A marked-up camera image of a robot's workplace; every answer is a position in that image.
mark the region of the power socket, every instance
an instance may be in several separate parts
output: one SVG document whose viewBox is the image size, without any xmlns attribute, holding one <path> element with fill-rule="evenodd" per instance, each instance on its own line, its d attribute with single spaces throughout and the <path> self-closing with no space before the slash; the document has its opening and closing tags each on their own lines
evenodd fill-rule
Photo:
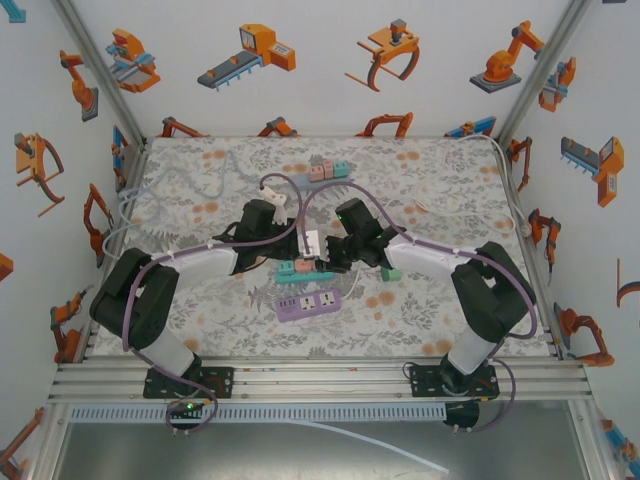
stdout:
<svg viewBox="0 0 640 480">
<path fill-rule="evenodd" d="M 342 295 L 340 290 L 330 288 L 283 298 L 278 300 L 275 306 L 280 323 L 293 322 L 301 318 L 337 312 L 342 307 Z"/>
<path fill-rule="evenodd" d="M 336 303 L 336 297 L 331 290 L 327 290 L 320 295 L 320 306 L 328 307 Z"/>
<path fill-rule="evenodd" d="M 300 306 L 302 307 L 303 312 L 308 312 L 309 310 L 313 310 L 316 308 L 316 299 L 313 298 L 313 295 L 309 295 L 308 297 L 303 297 L 300 299 Z"/>
</svg>

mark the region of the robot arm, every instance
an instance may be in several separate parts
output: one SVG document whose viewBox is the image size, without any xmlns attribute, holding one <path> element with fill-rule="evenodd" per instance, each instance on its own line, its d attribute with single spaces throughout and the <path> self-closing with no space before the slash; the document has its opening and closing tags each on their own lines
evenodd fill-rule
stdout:
<svg viewBox="0 0 640 480">
<path fill-rule="evenodd" d="M 271 239 L 294 221 L 273 223 L 275 213 L 275 205 L 251 200 L 244 206 L 240 222 L 231 224 L 214 239 L 223 243 Z M 131 314 L 128 335 L 131 347 L 170 373 L 192 381 L 198 380 L 200 360 L 167 327 L 175 293 L 211 277 L 243 272 L 255 264 L 258 256 L 287 260 L 298 254 L 295 230 L 277 242 L 258 247 L 212 248 L 215 243 L 209 242 L 208 250 L 172 257 L 151 268 L 142 279 Z M 152 258 L 137 248 L 125 251 L 91 304 L 91 318 L 120 338 L 131 286 Z"/>
<path fill-rule="evenodd" d="M 415 235 L 410 235 L 414 241 L 409 241 L 391 227 L 383 229 L 358 199 L 346 202 L 336 213 L 348 236 L 341 239 L 327 237 L 329 262 L 324 266 L 326 270 L 344 272 L 352 262 L 361 260 L 372 267 L 422 273 L 456 289 L 468 326 L 443 358 L 440 376 L 452 394 L 466 392 L 479 367 L 525 316 L 527 305 L 502 273 L 479 260 L 461 256 L 459 252 L 475 252 L 500 264 L 535 303 L 531 286 L 507 252 L 494 242 L 475 249 L 462 247 L 457 253 L 421 246 L 416 243 L 420 239 Z"/>
</svg>

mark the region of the teal block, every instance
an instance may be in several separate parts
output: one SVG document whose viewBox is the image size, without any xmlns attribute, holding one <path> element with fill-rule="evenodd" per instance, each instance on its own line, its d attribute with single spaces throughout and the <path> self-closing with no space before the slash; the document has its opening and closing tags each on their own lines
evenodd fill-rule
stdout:
<svg viewBox="0 0 640 480">
<path fill-rule="evenodd" d="M 285 260 L 278 264 L 278 273 L 282 275 L 293 275 L 296 273 L 296 267 L 292 260 Z"/>
<path fill-rule="evenodd" d="M 402 278 L 402 271 L 396 270 L 395 268 L 389 270 L 388 268 L 382 267 L 382 281 L 383 282 L 398 282 Z"/>
<path fill-rule="evenodd" d="M 333 164 L 333 178 L 344 178 L 349 176 L 349 164 L 347 162 L 336 162 Z"/>
<path fill-rule="evenodd" d="M 293 275 L 283 275 L 278 272 L 276 273 L 276 283 L 287 285 L 289 283 L 324 282 L 331 280 L 333 277 L 333 272 L 294 273 Z"/>
</svg>

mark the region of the table surface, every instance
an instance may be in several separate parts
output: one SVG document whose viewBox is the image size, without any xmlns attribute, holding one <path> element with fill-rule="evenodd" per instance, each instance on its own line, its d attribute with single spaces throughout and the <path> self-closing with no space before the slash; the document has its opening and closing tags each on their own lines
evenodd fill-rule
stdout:
<svg viewBox="0 0 640 480">
<path fill-rule="evenodd" d="M 423 194 L 433 205 L 451 210 L 491 210 L 477 216 L 442 217 L 419 208 L 406 197 L 388 208 L 398 224 L 422 237 L 451 245 L 501 243 L 528 277 L 512 225 L 504 214 L 508 201 L 488 141 L 470 139 L 363 138 L 190 138 L 153 141 L 142 185 L 150 187 L 135 204 L 131 219 L 139 227 L 128 231 L 125 248 L 147 252 L 178 250 L 204 243 L 238 221 L 242 206 L 258 198 L 260 177 L 269 172 L 304 173 L 323 159 L 347 161 L 352 179 L 383 203 L 407 194 L 431 176 Z M 449 148 L 443 164 L 445 149 Z M 284 182 L 269 182 L 286 193 L 289 216 L 295 216 L 293 191 Z M 346 187 L 329 189 L 308 210 L 308 228 L 345 234 L 336 207 L 360 196 Z M 365 200 L 372 212 L 375 208 Z M 319 284 L 278 285 L 276 261 L 233 277 L 212 278 L 178 292 L 169 314 L 176 336 L 200 355 L 219 356 L 441 356 L 466 327 L 452 287 L 429 277 L 404 272 L 399 282 L 382 282 L 380 269 L 363 266 L 360 280 L 340 311 L 282 324 L 274 302 L 325 288 L 346 294 L 356 269 Z M 530 328 L 527 315 L 514 329 Z M 93 355 L 121 355 L 121 341 L 100 329 Z M 502 356 L 546 356 L 549 348 L 542 327 L 528 341 L 509 339 Z"/>
</svg>

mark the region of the toy block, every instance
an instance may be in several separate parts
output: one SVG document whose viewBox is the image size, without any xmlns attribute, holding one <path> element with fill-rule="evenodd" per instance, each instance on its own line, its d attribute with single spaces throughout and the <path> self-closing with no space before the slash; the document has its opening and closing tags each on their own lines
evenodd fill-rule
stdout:
<svg viewBox="0 0 640 480">
<path fill-rule="evenodd" d="M 298 258 L 295 260 L 294 264 L 296 267 L 296 273 L 309 273 L 316 269 L 316 265 L 313 260 Z"/>
<path fill-rule="evenodd" d="M 336 162 L 333 164 L 333 178 L 345 178 L 349 176 L 349 164 Z"/>
<path fill-rule="evenodd" d="M 278 273 L 282 275 L 293 275 L 296 273 L 295 265 L 291 260 L 285 260 L 278 265 Z"/>
<path fill-rule="evenodd" d="M 382 281 L 383 282 L 398 282 L 402 278 L 402 271 L 397 269 L 388 269 L 382 267 Z"/>
<path fill-rule="evenodd" d="M 321 180 L 324 180 L 324 168 L 322 168 L 321 165 L 311 167 L 311 170 L 309 171 L 309 180 L 311 182 L 319 182 Z"/>
<path fill-rule="evenodd" d="M 322 162 L 322 169 L 324 170 L 325 180 L 333 178 L 333 162 L 331 160 L 325 160 Z"/>
</svg>

